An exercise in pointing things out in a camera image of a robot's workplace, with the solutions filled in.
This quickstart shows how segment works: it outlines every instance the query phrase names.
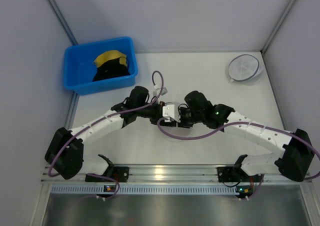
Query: metal panel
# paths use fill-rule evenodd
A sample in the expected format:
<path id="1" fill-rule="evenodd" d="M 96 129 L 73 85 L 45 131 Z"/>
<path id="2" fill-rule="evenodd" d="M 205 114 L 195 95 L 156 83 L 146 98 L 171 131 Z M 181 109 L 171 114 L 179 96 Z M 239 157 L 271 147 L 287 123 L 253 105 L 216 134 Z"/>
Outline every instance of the metal panel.
<path id="1" fill-rule="evenodd" d="M 105 202 L 93 197 L 71 205 L 81 197 L 51 194 L 43 226 L 311 225 L 299 186 L 263 186 L 249 201 L 234 196 L 119 195 Z"/>

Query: blue tray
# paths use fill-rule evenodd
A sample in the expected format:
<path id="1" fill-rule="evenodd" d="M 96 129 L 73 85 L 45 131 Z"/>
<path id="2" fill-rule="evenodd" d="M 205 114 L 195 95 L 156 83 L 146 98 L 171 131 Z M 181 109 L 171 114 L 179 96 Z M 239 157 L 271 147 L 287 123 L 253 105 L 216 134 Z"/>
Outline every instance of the blue tray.
<path id="1" fill-rule="evenodd" d="M 109 50 L 118 50 L 126 55 L 130 75 L 92 82 L 97 72 L 94 60 Z M 71 46 L 66 49 L 64 54 L 64 87 L 79 95 L 133 86 L 137 74 L 135 49 L 130 37 Z"/>

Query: white floor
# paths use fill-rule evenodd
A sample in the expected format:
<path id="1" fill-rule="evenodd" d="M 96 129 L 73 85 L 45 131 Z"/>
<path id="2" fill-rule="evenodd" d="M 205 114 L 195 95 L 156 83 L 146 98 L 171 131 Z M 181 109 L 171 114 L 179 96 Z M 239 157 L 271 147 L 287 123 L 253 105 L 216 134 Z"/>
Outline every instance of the white floor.
<path id="1" fill-rule="evenodd" d="M 165 102 L 184 103 L 184 97 L 198 90 L 214 104 L 225 104 L 268 126 L 283 128 L 267 73 L 254 85 L 229 83 L 226 69 L 230 61 L 244 52 L 147 53 L 137 54 L 139 73 L 136 85 L 153 87 L 151 74 L 159 70 L 168 94 Z M 264 67 L 260 52 L 250 52 Z M 122 102 L 134 87 L 80 96 L 74 127 L 85 124 Z M 199 136 L 210 129 L 195 125 L 192 129 L 167 128 L 180 136 Z M 112 132 L 85 146 L 86 154 L 103 154 L 116 164 L 234 164 L 239 155 L 268 151 L 237 136 L 217 133 L 196 141 L 167 138 L 148 119 L 138 118 L 126 128 Z"/>

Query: gray wall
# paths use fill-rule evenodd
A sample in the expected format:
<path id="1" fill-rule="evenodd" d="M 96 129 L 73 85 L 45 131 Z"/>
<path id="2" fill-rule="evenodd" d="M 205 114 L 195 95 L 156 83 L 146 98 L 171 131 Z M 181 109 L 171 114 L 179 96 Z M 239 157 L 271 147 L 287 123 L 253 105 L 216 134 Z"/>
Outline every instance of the gray wall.
<path id="1" fill-rule="evenodd" d="M 26 226 L 70 100 L 62 84 L 70 42 L 46 0 L 0 0 L 0 22 L 0 225 Z"/>
<path id="2" fill-rule="evenodd" d="M 288 0 L 56 0 L 79 43 L 130 36 L 137 52 L 260 50 Z"/>
<path id="3" fill-rule="evenodd" d="M 264 57 L 285 124 L 320 150 L 320 1 L 298 0 Z M 311 172 L 320 169 L 314 160 Z M 318 195 L 320 180 L 314 181 Z"/>

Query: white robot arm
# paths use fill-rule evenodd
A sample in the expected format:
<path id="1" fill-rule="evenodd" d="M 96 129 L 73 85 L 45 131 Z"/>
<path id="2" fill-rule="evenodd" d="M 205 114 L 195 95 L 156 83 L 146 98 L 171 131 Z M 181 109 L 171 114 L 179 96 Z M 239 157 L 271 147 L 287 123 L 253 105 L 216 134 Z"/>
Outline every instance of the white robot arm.
<path id="1" fill-rule="evenodd" d="M 280 173 L 294 181 L 304 180 L 314 152 L 292 135 L 310 143 L 305 131 L 297 129 L 296 132 L 288 132 L 286 135 L 268 127 L 257 127 L 261 124 L 241 115 L 229 106 L 212 105 L 198 91 L 193 91 L 185 97 L 187 107 L 177 107 L 174 104 L 157 101 L 141 110 L 127 112 L 146 105 L 148 94 L 146 88 L 137 86 L 125 102 L 116 104 L 97 119 L 70 130 L 58 129 L 46 152 L 45 160 L 49 164 L 56 160 L 53 168 L 66 180 L 79 173 L 109 177 L 112 173 L 110 167 L 113 166 L 112 162 L 103 155 L 85 155 L 84 147 L 106 134 L 127 126 L 137 117 L 148 118 L 152 124 L 158 124 L 159 127 L 191 128 L 196 123 L 203 123 L 210 129 L 218 130 L 223 125 L 235 123 L 221 131 L 254 142 L 271 153 L 258 156 L 240 155 L 232 169 L 228 169 L 229 175 L 242 181 L 257 174 Z M 70 143 L 57 158 L 59 150 L 67 141 Z"/>

